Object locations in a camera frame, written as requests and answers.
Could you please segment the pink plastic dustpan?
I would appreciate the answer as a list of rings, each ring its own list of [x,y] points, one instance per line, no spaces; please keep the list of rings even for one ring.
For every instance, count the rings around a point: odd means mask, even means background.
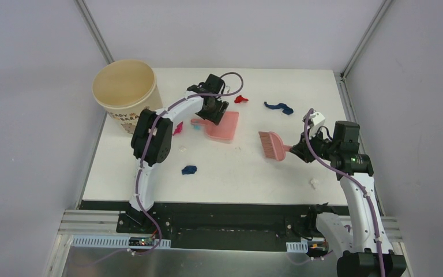
[[[207,119],[197,118],[191,119],[190,123],[202,127],[207,138],[211,140],[231,142],[235,136],[238,119],[237,111],[226,111],[218,125]]]

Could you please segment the pink hand brush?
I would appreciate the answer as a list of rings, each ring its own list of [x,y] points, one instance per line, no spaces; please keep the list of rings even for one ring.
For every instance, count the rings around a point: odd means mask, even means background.
[[[281,137],[275,132],[258,133],[264,156],[267,159],[273,159],[281,162],[286,158],[286,153],[290,151],[291,146],[283,143]]]

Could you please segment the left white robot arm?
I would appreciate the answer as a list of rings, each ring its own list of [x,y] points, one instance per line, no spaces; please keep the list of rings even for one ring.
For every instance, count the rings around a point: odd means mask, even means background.
[[[222,77],[210,74],[199,84],[188,87],[184,95],[167,107],[140,113],[130,146],[137,159],[137,174],[130,205],[136,212],[130,221],[138,233],[147,233],[153,218],[146,214],[152,208],[152,188],[158,164],[164,162],[171,151],[172,134],[182,121],[197,115],[219,125],[229,105],[222,101],[226,83]]]

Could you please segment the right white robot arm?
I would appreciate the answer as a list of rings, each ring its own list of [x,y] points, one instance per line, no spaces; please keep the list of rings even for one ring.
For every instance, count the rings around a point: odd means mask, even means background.
[[[351,219],[347,230],[331,212],[318,212],[305,219],[305,231],[323,235],[336,255],[338,276],[402,276],[406,259],[390,243],[380,217],[374,170],[369,156],[359,153],[357,123],[337,121],[333,136],[324,138],[315,119],[304,119],[300,142],[291,153],[306,163],[317,161],[335,172],[344,192]]]

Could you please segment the red paper scrap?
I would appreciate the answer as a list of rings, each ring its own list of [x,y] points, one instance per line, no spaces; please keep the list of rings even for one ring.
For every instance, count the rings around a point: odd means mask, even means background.
[[[249,100],[245,97],[243,97],[242,95],[238,95],[235,99],[234,99],[234,103],[246,103]]]

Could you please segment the white paper scrap right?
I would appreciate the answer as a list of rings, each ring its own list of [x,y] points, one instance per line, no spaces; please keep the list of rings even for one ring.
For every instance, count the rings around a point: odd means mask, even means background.
[[[314,179],[314,178],[312,178],[312,179],[309,181],[309,184],[310,184],[310,186],[312,187],[313,190],[317,190],[318,187],[319,187],[319,182],[318,182],[318,180],[316,180],[316,179]]]

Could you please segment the magenta paper scrap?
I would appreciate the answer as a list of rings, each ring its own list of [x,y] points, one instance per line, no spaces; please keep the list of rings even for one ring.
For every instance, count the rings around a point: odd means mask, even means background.
[[[183,122],[180,122],[179,124],[177,124],[177,126],[175,127],[172,135],[175,136],[176,134],[179,134],[183,131]]]

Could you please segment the long blue paper scrap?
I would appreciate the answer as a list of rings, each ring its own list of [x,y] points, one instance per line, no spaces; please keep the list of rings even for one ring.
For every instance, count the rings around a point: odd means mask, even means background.
[[[271,110],[280,110],[285,115],[294,113],[294,110],[285,103],[269,104],[268,102],[264,102],[264,106]]]

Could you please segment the dark blue paper ball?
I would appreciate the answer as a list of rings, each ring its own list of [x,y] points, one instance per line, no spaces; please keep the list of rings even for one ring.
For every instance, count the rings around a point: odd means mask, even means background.
[[[196,172],[197,172],[197,166],[194,165],[187,165],[181,170],[182,175],[192,175],[195,174]]]

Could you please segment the beige paper bucket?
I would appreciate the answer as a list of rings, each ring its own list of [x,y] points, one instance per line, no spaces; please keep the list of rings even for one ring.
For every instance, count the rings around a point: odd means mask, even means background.
[[[126,133],[133,134],[143,110],[163,107],[153,69],[143,61],[123,59],[105,66],[92,83],[93,97]]]

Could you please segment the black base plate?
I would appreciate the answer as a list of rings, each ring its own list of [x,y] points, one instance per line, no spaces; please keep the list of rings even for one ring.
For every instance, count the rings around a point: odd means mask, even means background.
[[[288,242],[321,238],[318,212],[350,214],[346,206],[154,203],[145,216],[125,201],[84,200],[79,208],[115,211],[118,233],[170,241],[172,248],[283,252]]]

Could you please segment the right aluminium frame post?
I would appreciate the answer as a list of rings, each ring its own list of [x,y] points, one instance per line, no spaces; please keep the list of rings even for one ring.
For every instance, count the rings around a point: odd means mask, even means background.
[[[357,44],[355,50],[351,54],[350,59],[346,63],[342,72],[340,73],[340,77],[343,81],[345,81],[346,78],[348,77],[348,75],[351,73],[351,71],[352,71],[353,67],[355,66],[355,64],[357,63],[359,57],[361,56],[361,54],[365,50],[365,47],[367,46],[368,42],[370,41],[370,39],[374,35],[375,31],[377,30],[380,22],[385,17],[387,11],[389,10],[389,8],[392,6],[392,4],[394,2],[395,2],[394,0],[381,1],[380,6],[378,7],[373,18],[371,19],[371,22],[369,23],[368,27],[366,28],[363,36],[361,37],[360,41]]]

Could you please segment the aluminium frame post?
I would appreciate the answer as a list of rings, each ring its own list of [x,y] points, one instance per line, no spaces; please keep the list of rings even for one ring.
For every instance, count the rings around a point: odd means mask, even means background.
[[[74,0],[73,1],[84,20],[89,33],[91,34],[93,40],[96,43],[103,59],[107,64],[111,64],[115,61],[111,51],[109,50],[105,39],[103,38],[99,27],[97,26],[95,19],[86,3],[85,0]]]
[[[351,73],[351,71],[352,71],[353,67],[355,66],[355,64],[357,63],[359,57],[361,56],[361,54],[365,50],[365,47],[367,46],[368,42],[370,41],[370,39],[374,35],[375,31],[377,30],[380,22],[385,17],[387,11],[389,10],[389,8],[392,6],[392,4],[394,2],[395,2],[394,0],[381,1],[380,6],[378,7],[373,18],[371,19],[371,22],[369,23],[368,27],[366,28],[363,36],[361,37],[360,41],[357,44],[355,50],[351,54],[350,59],[346,63],[342,72],[340,73],[340,77],[343,81],[345,81],[346,78],[348,77],[348,75]]]

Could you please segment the left aluminium frame post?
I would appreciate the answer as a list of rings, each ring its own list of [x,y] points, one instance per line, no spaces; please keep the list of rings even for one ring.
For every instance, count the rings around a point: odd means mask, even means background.
[[[105,39],[103,38],[99,27],[97,26],[95,19],[86,3],[85,0],[74,0],[73,1],[84,20],[89,33],[91,34],[93,40],[96,43],[103,59],[107,64],[111,64],[115,61],[111,51],[109,50]]]

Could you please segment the aluminium front rail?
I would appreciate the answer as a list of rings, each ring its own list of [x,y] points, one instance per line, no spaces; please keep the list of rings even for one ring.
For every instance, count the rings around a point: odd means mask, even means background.
[[[120,216],[125,213],[118,211],[90,211],[90,210],[66,210],[59,225],[58,234],[116,234]],[[343,225],[351,225],[350,216],[339,216]],[[390,242],[403,242],[398,222],[393,217],[383,217],[382,224]],[[223,223],[222,218],[208,215],[208,223],[201,223],[201,227],[213,227],[217,229],[235,230],[235,219],[228,219]]]

